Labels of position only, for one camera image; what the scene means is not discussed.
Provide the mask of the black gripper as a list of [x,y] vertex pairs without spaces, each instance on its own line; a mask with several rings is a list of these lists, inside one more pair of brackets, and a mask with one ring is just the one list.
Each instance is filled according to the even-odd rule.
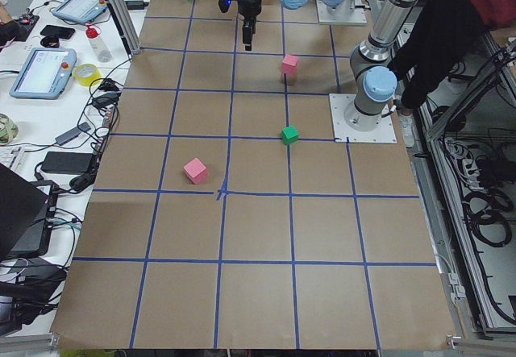
[[236,0],[239,14],[243,17],[242,36],[246,51],[252,50],[252,40],[256,33],[256,18],[261,13],[262,0]]

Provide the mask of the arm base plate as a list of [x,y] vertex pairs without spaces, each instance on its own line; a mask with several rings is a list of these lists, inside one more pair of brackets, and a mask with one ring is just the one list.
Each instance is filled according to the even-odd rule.
[[376,115],[361,114],[355,94],[329,95],[331,121],[336,143],[396,143],[392,108],[387,103]]
[[325,25],[364,27],[367,4],[363,0],[318,0],[318,22]]

